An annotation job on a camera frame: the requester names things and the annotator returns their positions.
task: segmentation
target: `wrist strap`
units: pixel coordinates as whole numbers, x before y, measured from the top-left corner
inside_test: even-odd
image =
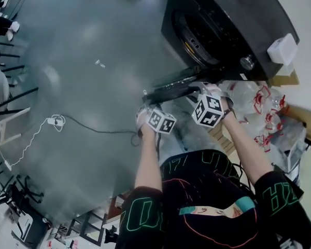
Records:
[[[229,109],[227,109],[227,110],[225,110],[225,111],[223,112],[222,120],[223,120],[223,119],[227,116],[227,114],[230,113],[230,112],[233,112],[233,114],[235,115],[234,109],[233,109],[233,108],[229,108]]]

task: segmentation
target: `white shoe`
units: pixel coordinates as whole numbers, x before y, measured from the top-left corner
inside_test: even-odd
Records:
[[[12,33],[11,30],[8,30],[7,33],[6,33],[6,35],[7,35],[7,38],[8,38],[9,41],[11,41],[12,38],[14,37],[14,35],[13,35],[13,33]]]
[[[1,2],[4,2],[4,5],[2,6],[2,8],[5,8],[5,7],[7,6],[8,1],[9,1],[9,0],[1,0]]]
[[[0,13],[0,17],[5,18],[5,19],[8,19],[8,15],[4,15],[4,14],[2,14],[2,13]]]
[[[17,21],[14,21],[11,24],[10,28],[12,29],[12,31],[14,31],[16,33],[17,31],[19,31],[20,25]]]

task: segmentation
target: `forearm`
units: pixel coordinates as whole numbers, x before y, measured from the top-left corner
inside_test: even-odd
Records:
[[[273,170],[270,161],[258,144],[249,137],[233,113],[224,118],[223,124],[232,137],[244,171],[249,180],[255,184],[261,176]]]
[[[156,151],[155,135],[144,135],[135,188],[147,186],[162,191],[161,173]]]

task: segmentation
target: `floor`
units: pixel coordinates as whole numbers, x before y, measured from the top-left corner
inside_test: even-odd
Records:
[[[17,2],[10,0],[4,12],[9,15]],[[9,163],[53,114],[98,130],[135,129],[143,90],[185,68],[161,35],[165,5],[166,0],[25,1],[17,16],[17,46],[1,49],[20,53],[13,62],[26,65],[14,91],[39,91],[16,105],[32,110],[8,127],[23,133],[2,147]],[[46,217],[66,222],[130,188],[139,155],[130,138],[96,134],[69,119],[61,133],[44,125],[13,172],[28,174],[44,190],[38,209]]]

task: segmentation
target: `white cable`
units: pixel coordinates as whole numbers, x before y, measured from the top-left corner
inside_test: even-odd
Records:
[[[56,129],[58,132],[61,132],[61,131],[62,131],[62,128],[63,128],[63,126],[64,126],[64,124],[66,123],[66,119],[65,119],[63,116],[58,115],[58,114],[52,115],[51,118],[52,118],[52,119],[60,119],[60,120],[62,120],[62,126],[61,126],[61,128],[58,129],[58,128],[54,125],[55,129]],[[11,165],[10,165],[11,167],[13,167],[14,165],[18,164],[18,163],[24,158],[24,153],[25,153],[25,151],[31,146],[32,141],[33,141],[33,139],[35,138],[35,136],[36,136],[37,134],[40,133],[41,128],[43,127],[43,125],[46,123],[46,121],[47,121],[48,119],[51,119],[51,118],[46,118],[45,121],[40,125],[38,132],[36,132],[36,133],[33,134],[32,139],[30,140],[30,144],[28,144],[28,145],[26,146],[26,148],[23,150],[22,157],[21,157],[17,162],[15,162],[14,164],[11,164]]]
[[[58,132],[61,132],[62,129],[63,129],[63,126],[64,126],[65,123],[66,123],[66,118],[64,118],[63,116],[61,116],[61,115],[59,115],[59,114],[54,114],[54,115],[52,115],[51,118],[52,118],[52,119],[54,118],[55,120],[56,120],[56,119],[59,119],[59,120],[62,121],[62,125],[61,125],[59,128],[57,128],[56,125],[54,125],[54,128],[55,128]],[[27,147],[24,149],[24,151],[23,151],[23,153],[22,153],[22,157],[21,157],[16,163],[10,165],[10,168],[11,168],[12,166],[18,164],[18,163],[24,158],[24,152],[27,150],[27,148],[29,148],[29,147],[31,146],[33,139],[35,138],[35,136],[36,136],[37,134],[40,133],[41,128],[42,128],[43,125],[46,123],[46,121],[47,121],[48,119],[51,119],[51,118],[46,118],[45,121],[40,125],[38,132],[36,132],[36,133],[33,134],[33,137],[32,137],[32,139],[30,140],[30,144],[27,145]],[[2,154],[1,150],[0,150],[0,154],[1,154],[1,157],[3,158],[4,162],[6,163],[6,165],[9,164],[9,162],[4,158],[4,155]]]

